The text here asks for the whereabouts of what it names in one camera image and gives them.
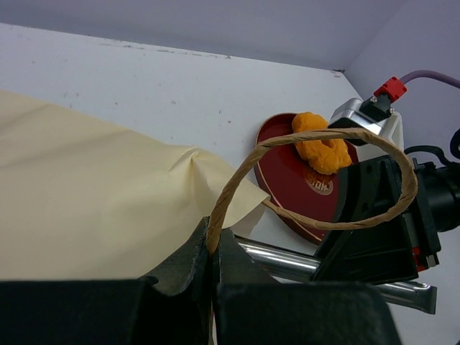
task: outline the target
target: silver metal rod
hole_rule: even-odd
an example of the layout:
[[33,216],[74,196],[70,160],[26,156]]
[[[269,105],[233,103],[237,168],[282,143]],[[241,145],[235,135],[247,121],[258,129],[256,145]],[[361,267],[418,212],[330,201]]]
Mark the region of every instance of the silver metal rod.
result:
[[[321,261],[310,255],[292,252],[236,236],[239,245],[255,262],[275,277],[295,282],[309,282]],[[388,303],[403,305],[424,313],[436,311],[437,287],[421,282],[395,282],[378,285],[380,293]]]

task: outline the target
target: cable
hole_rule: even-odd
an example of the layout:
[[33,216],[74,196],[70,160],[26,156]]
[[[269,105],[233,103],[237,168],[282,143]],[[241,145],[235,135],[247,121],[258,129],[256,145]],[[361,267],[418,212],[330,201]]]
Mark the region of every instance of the cable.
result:
[[460,129],[452,136],[450,149],[451,154],[460,160]]
[[460,88],[460,80],[449,77],[443,73],[435,72],[434,70],[415,70],[401,77],[400,82],[407,84],[417,78],[430,78],[453,86],[454,88]]
[[441,164],[444,164],[446,167],[459,167],[460,166],[460,163],[451,162],[450,160],[448,160],[446,156],[444,155],[444,151],[440,147],[437,147],[437,146],[417,145],[417,146],[408,147],[407,149],[404,150],[404,153],[407,155],[409,155],[410,153],[414,153],[414,152],[431,153],[437,156],[437,158],[439,159],[439,162],[441,162]]

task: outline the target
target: printed logo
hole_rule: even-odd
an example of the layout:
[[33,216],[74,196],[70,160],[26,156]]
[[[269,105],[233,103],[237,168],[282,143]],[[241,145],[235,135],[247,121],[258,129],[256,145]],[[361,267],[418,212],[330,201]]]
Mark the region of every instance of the printed logo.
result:
[[307,185],[322,196],[328,196],[334,189],[334,184],[332,183],[334,175],[323,175],[313,168],[306,166],[303,170],[303,177]]

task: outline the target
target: red tray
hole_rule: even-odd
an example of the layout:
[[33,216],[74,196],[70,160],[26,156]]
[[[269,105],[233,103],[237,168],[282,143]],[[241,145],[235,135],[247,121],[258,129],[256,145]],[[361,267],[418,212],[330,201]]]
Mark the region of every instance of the red tray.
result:
[[[291,124],[295,115],[284,113],[269,118],[260,127],[257,143],[293,133]],[[352,162],[358,162],[356,150],[350,144],[348,147]],[[275,205],[319,221],[337,221],[338,177],[317,173],[300,158],[293,144],[271,149],[257,163],[254,171],[260,188],[272,196]],[[314,244],[319,244],[327,232],[310,229],[283,217],[281,219]]]

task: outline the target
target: orange sponge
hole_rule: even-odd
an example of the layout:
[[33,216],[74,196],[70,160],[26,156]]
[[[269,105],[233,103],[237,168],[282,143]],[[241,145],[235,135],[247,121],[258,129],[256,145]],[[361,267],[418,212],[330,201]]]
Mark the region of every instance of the orange sponge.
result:
[[[295,133],[325,129],[327,126],[328,122],[323,117],[310,112],[298,114],[293,120]],[[348,147],[342,139],[296,142],[295,147],[302,159],[320,174],[331,175],[351,164]]]

